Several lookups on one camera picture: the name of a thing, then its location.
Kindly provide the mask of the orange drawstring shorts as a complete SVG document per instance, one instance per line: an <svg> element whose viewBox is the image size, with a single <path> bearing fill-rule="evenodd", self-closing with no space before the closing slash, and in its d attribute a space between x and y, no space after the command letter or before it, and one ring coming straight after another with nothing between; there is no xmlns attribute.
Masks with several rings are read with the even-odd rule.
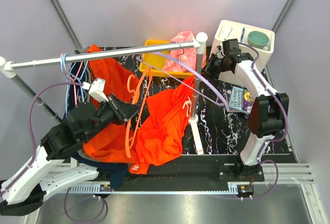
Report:
<svg viewBox="0 0 330 224"><path fill-rule="evenodd" d="M191 76L177 88L147 98L149 117L138 130L135 146L139 166L160 166L181 156L182 138L191 112L193 83Z"/></svg>

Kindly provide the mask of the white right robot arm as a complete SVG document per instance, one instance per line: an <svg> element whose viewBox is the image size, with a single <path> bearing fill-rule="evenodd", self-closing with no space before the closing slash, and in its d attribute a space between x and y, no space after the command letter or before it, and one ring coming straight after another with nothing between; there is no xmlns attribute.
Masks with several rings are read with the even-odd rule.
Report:
<svg viewBox="0 0 330 224"><path fill-rule="evenodd" d="M249 115L250 135L244 149L232 166L220 166L219 177L226 181L260 179L261 157L269 142L276 142L279 131L287 131L289 97L278 93L257 70L249 53L231 53L219 58L212 54L202 70L216 79L221 73L232 71L245 84L253 98Z"/></svg>

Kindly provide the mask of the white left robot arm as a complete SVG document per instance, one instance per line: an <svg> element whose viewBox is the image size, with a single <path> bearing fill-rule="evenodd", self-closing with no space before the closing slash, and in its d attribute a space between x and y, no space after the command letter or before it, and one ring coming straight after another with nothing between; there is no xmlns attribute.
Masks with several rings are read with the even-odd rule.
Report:
<svg viewBox="0 0 330 224"><path fill-rule="evenodd" d="M123 124L139 110L140 105L125 103L113 94L98 107L84 102L71 109L67 118L41 139L31 160L10 179L1 182L4 190L1 215L25 216L69 187L96 178L107 180L111 168L104 163L82 164L51 177L48 173L110 124Z"/></svg>

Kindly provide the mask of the orange clothes hanger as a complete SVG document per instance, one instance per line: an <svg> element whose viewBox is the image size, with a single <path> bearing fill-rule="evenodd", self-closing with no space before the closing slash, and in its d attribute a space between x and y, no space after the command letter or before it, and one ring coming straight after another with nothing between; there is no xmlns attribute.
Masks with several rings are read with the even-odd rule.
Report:
<svg viewBox="0 0 330 224"><path fill-rule="evenodd" d="M140 97L140 87L141 87L141 84L144 80L144 78L148 76L148 85L147 85L147 89L146 89L146 92L145 92L145 95L144 95L144 98L143 98L143 101L142 101L142 105L140 106L139 108L139 116L138 116L138 120L137 120L137 124L135 126L135 129L134 129L134 133L132 135L132 137L130 137L130 125L131 125L131 118L137 113L137 110L134 110L133 111L133 115L130 117L130 119L128 120L128 123L126 125L126 131L125 131L125 142L124 142L124 146L125 146L125 153L126 153L126 156L128 158L131 158L131 148L133 147L133 144L134 144L134 140L135 140L135 136L137 134L137 130L138 130L138 124L140 123L140 120L141 120L141 116L142 116L142 111L143 111L143 108L144 108L144 105L146 103L146 98L147 98L147 94L149 92L149 89L150 89L150 86L151 86L151 82L152 82L152 79L153 79L153 73L151 71L151 68L148 67L142 74L141 78L139 79L139 82L136 86L135 89L131 89L130 88L130 81L134 78L136 78L134 75L130 75L128 77L128 80L127 80L127 91L129 93L132 93L132 102L131 104L134 106L134 107L138 107L136 104L139 100L139 97Z"/></svg>

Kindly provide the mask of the lilac wire clothes hanger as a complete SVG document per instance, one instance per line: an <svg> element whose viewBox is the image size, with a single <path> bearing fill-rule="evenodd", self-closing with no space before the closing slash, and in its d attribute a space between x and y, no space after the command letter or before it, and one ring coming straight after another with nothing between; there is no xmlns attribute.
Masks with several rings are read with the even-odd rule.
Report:
<svg viewBox="0 0 330 224"><path fill-rule="evenodd" d="M163 71L163 65L165 60L168 57L169 51L162 52L162 55L157 53L143 53L141 56L139 71L144 73L148 70L148 67L151 68L151 71L154 76L156 77L171 77L174 80L182 83L184 78L188 78L190 76L195 76L194 73L191 72L172 72L172 71ZM200 81L207 85L210 89L210 82L208 80L201 79ZM217 89L211 89L211 91L217 96L216 100L211 99L210 97L206 96L205 94L198 91L199 95L204 97L205 99L209 100L210 102L214 103L217 106L224 107L227 111L229 111L228 103L226 102L225 98L219 93Z"/></svg>

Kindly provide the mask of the pink patterned shorts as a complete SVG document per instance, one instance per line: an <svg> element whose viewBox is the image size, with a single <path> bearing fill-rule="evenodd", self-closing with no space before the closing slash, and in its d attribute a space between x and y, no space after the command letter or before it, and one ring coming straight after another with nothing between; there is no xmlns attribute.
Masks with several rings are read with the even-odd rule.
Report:
<svg viewBox="0 0 330 224"><path fill-rule="evenodd" d="M193 34L193 32L190 30L186 30L177 33L172 39L170 39L170 42L181 43L181 42L192 41L194 39L195 39L195 35ZM169 56L181 61L182 63L186 64L187 66L195 70L196 49L188 48L183 50L182 49L172 50L169 53ZM165 60L163 70L170 72L180 72L180 73L188 72L186 68L169 59Z"/></svg>

